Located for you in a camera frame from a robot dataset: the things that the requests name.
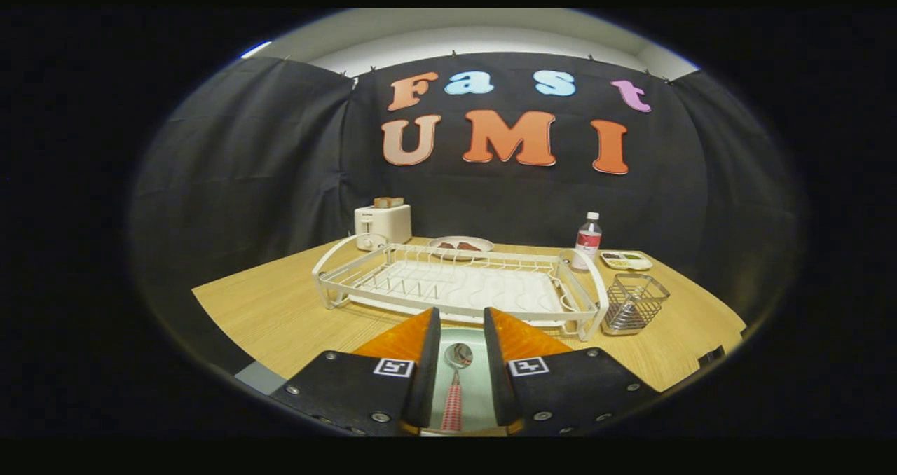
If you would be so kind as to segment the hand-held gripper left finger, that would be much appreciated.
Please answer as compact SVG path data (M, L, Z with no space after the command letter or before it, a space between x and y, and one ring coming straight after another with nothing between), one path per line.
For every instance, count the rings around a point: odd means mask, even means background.
M416 436L430 424L439 348L432 307L355 351L321 352L270 398L328 436Z

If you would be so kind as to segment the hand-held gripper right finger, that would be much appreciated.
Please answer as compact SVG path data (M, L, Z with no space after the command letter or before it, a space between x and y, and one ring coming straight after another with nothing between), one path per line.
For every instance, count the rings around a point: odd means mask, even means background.
M575 350L495 307L484 337L494 415L510 436L592 436L660 396L602 348Z

